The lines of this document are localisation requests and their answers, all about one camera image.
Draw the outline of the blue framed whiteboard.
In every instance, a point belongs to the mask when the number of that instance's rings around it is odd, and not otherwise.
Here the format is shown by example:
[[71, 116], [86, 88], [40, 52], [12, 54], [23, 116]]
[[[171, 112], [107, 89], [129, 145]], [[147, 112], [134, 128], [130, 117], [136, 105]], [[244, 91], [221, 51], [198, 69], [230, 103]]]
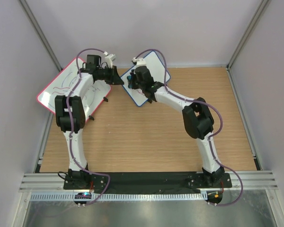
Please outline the blue framed whiteboard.
[[148, 99], [151, 99], [152, 102], [166, 102], [171, 99], [170, 95], [167, 94], [164, 83], [170, 80], [170, 74], [166, 70], [166, 67], [162, 60], [159, 58], [155, 50], [151, 50], [150, 53], [146, 54], [143, 57], [147, 63], [146, 67], [150, 70], [151, 76], [154, 81], [162, 82], [162, 87], [160, 87], [155, 92], [155, 97], [146, 97], [140, 89], [129, 89], [127, 76], [130, 76], [131, 70], [135, 70], [136, 66], [133, 65], [126, 73], [121, 76], [121, 79], [124, 81], [123, 88], [126, 93], [130, 96], [133, 102], [138, 106], [142, 106], [147, 102]]

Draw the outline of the blue whiteboard eraser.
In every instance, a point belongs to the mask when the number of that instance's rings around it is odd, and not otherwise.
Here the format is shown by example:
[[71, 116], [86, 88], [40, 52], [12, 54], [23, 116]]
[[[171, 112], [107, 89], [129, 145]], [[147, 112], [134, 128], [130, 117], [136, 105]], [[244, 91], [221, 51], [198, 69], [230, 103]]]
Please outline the blue whiteboard eraser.
[[132, 77], [131, 76], [127, 76], [127, 81], [128, 82], [132, 82], [133, 80], [132, 80]]

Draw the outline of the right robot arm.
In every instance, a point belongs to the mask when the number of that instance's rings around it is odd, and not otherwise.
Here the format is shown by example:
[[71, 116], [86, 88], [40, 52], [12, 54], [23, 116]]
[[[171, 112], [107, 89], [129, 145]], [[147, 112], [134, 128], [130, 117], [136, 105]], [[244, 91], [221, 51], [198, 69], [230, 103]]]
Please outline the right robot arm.
[[199, 97], [190, 102], [172, 90], [167, 91], [163, 83], [153, 79], [146, 66], [131, 70], [127, 81], [128, 87], [140, 89], [149, 103], [163, 103], [182, 113], [185, 131], [196, 139], [202, 157], [204, 183], [209, 187], [219, 184], [225, 170], [216, 152], [213, 141], [214, 119], [205, 100]]

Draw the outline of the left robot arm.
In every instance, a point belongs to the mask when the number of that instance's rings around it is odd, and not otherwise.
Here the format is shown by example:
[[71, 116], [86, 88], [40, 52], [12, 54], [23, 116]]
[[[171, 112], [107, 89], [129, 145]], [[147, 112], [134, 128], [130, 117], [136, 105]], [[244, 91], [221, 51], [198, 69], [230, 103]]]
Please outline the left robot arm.
[[102, 58], [99, 55], [88, 55], [87, 61], [79, 66], [76, 59], [77, 78], [65, 95], [55, 97], [56, 124], [63, 132], [70, 158], [68, 172], [64, 177], [64, 189], [86, 189], [92, 183], [88, 163], [83, 149], [83, 128], [86, 119], [83, 98], [94, 82], [101, 80], [108, 85], [123, 85], [124, 82], [113, 65], [114, 54], [105, 53], [106, 66], [101, 66]]

